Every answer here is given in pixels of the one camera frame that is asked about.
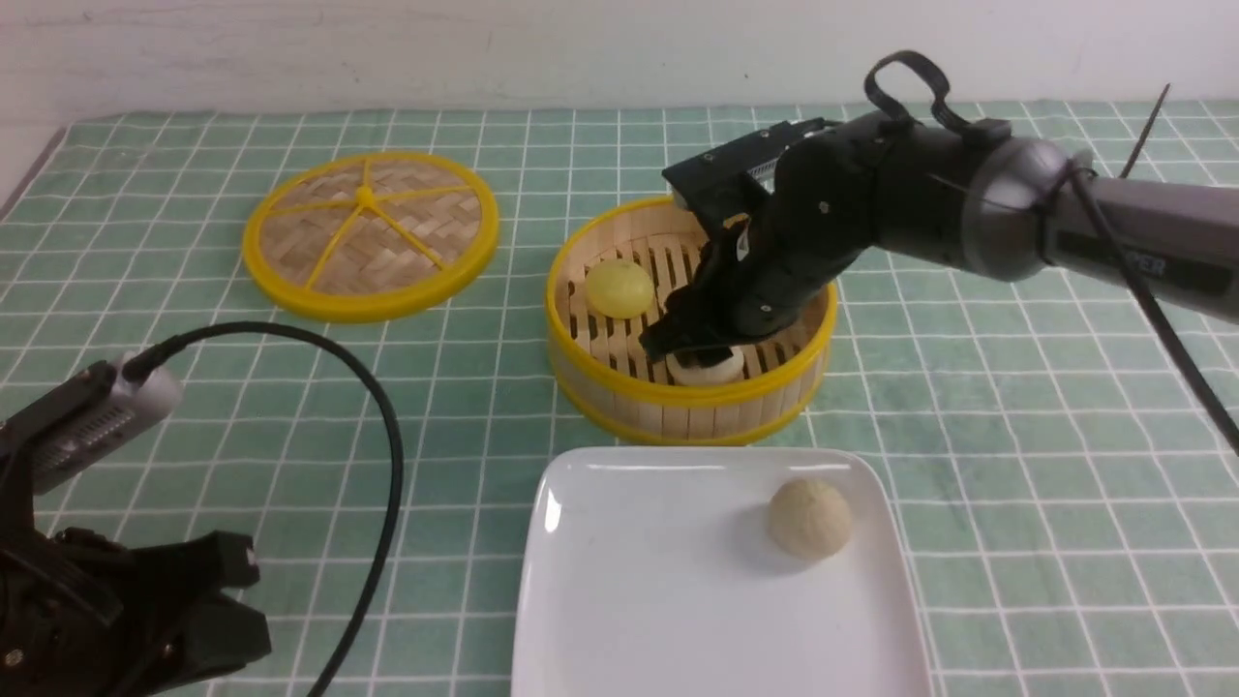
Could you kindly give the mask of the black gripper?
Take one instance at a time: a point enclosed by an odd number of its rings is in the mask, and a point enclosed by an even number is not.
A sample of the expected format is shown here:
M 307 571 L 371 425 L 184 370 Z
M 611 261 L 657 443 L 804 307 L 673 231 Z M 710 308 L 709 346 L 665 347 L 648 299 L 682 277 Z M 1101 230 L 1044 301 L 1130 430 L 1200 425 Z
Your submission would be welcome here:
M 707 239 L 699 290 L 670 292 L 639 336 L 650 361 L 685 369 L 731 360 L 732 345 L 786 329 L 823 286 L 872 246 L 871 196 L 887 120 L 866 114 L 803 137 L 778 158 L 769 197 Z
M 5 696 L 152 696 L 271 650 L 266 617 L 230 598 L 259 582 L 252 537 L 128 548 L 81 527 L 2 529 Z

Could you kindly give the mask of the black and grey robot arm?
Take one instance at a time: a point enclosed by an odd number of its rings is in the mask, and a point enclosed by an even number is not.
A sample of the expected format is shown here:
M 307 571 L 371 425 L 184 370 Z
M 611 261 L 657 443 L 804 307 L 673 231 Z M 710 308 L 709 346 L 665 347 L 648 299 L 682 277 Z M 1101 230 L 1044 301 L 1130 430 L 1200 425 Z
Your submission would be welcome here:
M 2 215 L 5 511 L 50 552 L 249 543 L 195 621 L 50 591 L 25 691 L 187 660 L 199 696 L 781 693 L 758 600 L 676 591 L 686 526 L 793 603 L 875 556 L 769 542 L 782 456 L 860 456 L 895 525 L 846 649 L 950 695 L 1237 693 L 1237 136 L 1087 109 L 145 114 L 69 128 Z

